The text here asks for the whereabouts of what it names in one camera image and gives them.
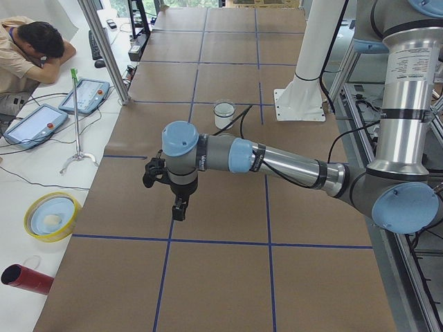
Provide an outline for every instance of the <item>beige shirt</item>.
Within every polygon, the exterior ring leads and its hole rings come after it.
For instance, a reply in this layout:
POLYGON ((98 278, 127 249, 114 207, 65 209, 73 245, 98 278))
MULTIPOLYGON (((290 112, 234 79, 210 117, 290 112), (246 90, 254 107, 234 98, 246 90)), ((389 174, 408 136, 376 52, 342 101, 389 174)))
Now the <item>beige shirt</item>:
POLYGON ((39 64, 39 59, 27 56, 9 35, 10 27, 33 22, 24 16, 0 19, 0 96, 7 93, 32 91, 37 81, 25 77, 29 69, 39 64))

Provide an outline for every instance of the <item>red tube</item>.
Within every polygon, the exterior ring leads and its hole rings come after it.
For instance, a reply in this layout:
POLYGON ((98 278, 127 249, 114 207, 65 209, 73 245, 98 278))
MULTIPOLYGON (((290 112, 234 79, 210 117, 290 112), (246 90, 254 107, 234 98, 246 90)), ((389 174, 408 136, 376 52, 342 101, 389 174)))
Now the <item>red tube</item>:
POLYGON ((5 285, 43 295, 48 295, 53 281, 54 278, 19 264, 6 268, 1 275, 1 282, 5 285))

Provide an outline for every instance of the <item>sticker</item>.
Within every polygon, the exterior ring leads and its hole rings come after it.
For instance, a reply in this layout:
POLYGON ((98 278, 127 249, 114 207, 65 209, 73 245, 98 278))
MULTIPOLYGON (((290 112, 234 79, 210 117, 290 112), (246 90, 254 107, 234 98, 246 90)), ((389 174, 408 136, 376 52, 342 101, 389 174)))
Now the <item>sticker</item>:
POLYGON ((433 82, 434 70, 429 70, 433 48, 399 50, 389 54, 386 84, 405 81, 433 82))

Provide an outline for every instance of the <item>white cup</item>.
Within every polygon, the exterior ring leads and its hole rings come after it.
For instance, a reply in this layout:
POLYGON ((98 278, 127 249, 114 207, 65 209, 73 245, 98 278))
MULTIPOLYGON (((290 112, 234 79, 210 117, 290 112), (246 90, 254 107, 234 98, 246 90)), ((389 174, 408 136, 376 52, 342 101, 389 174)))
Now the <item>white cup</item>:
POLYGON ((220 100, 214 106, 215 126, 223 129, 233 120, 235 113, 235 105, 228 100, 220 100))

